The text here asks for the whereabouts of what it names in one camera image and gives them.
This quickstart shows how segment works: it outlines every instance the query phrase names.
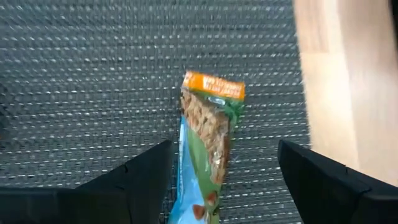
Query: orange label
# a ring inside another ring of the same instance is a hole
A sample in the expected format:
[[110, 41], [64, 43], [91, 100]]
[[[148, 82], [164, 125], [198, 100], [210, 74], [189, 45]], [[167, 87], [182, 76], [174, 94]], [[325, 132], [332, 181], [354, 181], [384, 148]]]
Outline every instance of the orange label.
[[212, 95], [229, 97], [237, 100], [244, 99], [243, 82], [231, 82], [198, 72], [187, 71], [182, 86]]

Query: snack bar wrapper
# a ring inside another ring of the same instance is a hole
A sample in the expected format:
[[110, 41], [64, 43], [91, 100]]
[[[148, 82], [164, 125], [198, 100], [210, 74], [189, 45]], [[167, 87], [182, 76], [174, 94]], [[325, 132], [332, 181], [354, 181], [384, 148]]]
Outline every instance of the snack bar wrapper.
[[169, 224], [217, 224], [244, 83], [187, 72], [181, 89], [177, 200]]

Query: light wood surface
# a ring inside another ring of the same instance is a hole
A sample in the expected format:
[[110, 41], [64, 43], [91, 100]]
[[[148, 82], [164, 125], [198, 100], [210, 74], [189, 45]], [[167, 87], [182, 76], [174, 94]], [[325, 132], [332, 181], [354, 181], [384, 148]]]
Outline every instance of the light wood surface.
[[398, 57], [388, 0], [294, 0], [312, 149], [398, 186]]

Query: granola bar package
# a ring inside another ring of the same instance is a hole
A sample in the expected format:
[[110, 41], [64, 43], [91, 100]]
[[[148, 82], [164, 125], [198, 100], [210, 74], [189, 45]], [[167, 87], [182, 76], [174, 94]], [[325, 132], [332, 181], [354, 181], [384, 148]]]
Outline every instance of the granola bar package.
[[217, 224], [231, 135], [244, 83], [187, 72], [181, 89], [177, 200], [170, 224]]

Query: gray mesh fabric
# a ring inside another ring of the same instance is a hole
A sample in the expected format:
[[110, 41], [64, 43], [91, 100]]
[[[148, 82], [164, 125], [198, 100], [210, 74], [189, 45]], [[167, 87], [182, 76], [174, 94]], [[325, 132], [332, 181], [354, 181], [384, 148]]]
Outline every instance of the gray mesh fabric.
[[297, 52], [290, 0], [0, 0], [0, 185], [76, 187], [176, 139], [192, 69], [246, 83], [221, 222], [300, 223], [276, 158], [308, 144]]

